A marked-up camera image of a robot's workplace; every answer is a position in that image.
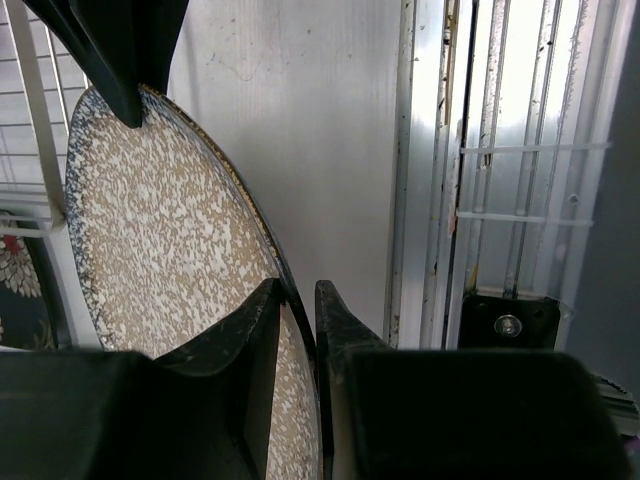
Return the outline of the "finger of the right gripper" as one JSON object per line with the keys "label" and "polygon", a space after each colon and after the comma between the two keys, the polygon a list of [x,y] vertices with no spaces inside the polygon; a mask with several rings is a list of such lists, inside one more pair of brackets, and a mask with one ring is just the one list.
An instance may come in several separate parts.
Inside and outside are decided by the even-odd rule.
{"label": "finger of the right gripper", "polygon": [[26,5],[71,53],[119,120],[140,127],[132,3],[32,0]]}
{"label": "finger of the right gripper", "polygon": [[171,62],[188,4],[188,0],[134,2],[137,80],[162,94],[168,90]]}

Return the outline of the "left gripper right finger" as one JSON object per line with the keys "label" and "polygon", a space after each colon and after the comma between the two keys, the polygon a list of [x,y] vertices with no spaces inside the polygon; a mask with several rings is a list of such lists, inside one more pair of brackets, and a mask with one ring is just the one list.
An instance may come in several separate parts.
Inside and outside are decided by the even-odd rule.
{"label": "left gripper right finger", "polygon": [[352,357],[361,351],[384,351],[389,345],[349,310],[330,280],[315,285],[315,329],[323,477],[358,479]]}

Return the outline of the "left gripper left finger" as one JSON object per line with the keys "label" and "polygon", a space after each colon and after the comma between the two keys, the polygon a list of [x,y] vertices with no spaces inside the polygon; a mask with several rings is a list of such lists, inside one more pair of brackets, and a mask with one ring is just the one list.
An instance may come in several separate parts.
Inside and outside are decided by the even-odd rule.
{"label": "left gripper left finger", "polygon": [[155,359],[165,374],[158,479],[266,476],[280,331],[280,282]]}

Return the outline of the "large speckled round plate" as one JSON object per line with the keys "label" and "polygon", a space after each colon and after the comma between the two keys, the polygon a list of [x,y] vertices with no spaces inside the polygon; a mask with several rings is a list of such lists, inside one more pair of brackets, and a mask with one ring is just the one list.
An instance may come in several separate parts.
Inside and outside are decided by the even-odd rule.
{"label": "large speckled round plate", "polygon": [[75,265],[108,351],[201,372],[205,336],[265,279],[281,282],[270,479],[321,475],[308,316],[272,229],[224,152],[164,95],[140,89],[124,125],[95,88],[73,112],[65,201]]}

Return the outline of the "black floral square plate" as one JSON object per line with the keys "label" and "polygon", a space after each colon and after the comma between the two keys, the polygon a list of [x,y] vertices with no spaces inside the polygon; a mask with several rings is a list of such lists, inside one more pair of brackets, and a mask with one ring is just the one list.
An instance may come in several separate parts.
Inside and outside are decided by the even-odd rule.
{"label": "black floral square plate", "polygon": [[1,234],[1,346],[58,348],[34,255],[23,237],[10,233]]}

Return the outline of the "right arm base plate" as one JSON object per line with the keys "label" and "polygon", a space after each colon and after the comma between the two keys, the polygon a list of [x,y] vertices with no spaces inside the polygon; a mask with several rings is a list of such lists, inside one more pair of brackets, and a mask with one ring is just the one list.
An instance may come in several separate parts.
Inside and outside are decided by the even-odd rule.
{"label": "right arm base plate", "polygon": [[462,305],[460,349],[553,349],[561,312],[554,301],[470,295]]}

